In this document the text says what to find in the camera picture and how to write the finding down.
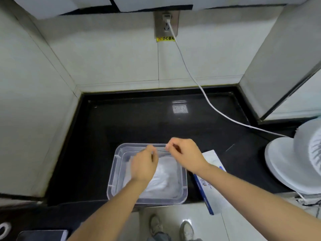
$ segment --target smartphone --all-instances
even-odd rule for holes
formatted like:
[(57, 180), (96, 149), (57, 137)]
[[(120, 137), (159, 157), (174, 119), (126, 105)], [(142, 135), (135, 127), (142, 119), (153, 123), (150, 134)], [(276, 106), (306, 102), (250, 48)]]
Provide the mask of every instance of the smartphone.
[(67, 230), (22, 231), (17, 241), (66, 241), (67, 235)]

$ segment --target pant leg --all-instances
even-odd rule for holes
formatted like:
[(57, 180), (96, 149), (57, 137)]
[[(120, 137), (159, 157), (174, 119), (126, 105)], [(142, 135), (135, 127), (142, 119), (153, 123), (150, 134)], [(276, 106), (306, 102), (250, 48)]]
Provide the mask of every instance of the pant leg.
[(172, 238), (167, 233), (158, 232), (153, 237), (149, 237), (147, 241), (172, 241)]

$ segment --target yellow sticker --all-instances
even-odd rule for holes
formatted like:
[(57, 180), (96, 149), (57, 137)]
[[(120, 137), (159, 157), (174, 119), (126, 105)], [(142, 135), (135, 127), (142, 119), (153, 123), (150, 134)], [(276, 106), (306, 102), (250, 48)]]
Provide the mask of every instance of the yellow sticker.
[(160, 42), (160, 41), (175, 41), (175, 40), (173, 36), (164, 36), (164, 37), (157, 37), (156, 41)]

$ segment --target jeans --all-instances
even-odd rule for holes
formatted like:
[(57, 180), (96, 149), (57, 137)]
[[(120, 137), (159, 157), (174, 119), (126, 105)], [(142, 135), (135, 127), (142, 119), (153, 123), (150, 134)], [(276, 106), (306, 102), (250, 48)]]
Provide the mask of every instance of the jeans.
[(163, 232), (156, 233), (153, 237), (149, 237), (147, 241), (172, 241), (172, 238), (167, 234)]

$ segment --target wall socket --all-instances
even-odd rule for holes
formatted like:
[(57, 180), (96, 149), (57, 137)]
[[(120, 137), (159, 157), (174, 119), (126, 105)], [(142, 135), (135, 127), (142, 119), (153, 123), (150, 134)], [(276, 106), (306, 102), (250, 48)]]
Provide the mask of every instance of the wall socket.
[(163, 14), (170, 13), (172, 15), (171, 25), (177, 36), (179, 26), (179, 11), (157, 11), (154, 12), (155, 21), (155, 38), (172, 36), (170, 28), (166, 22), (163, 21)]

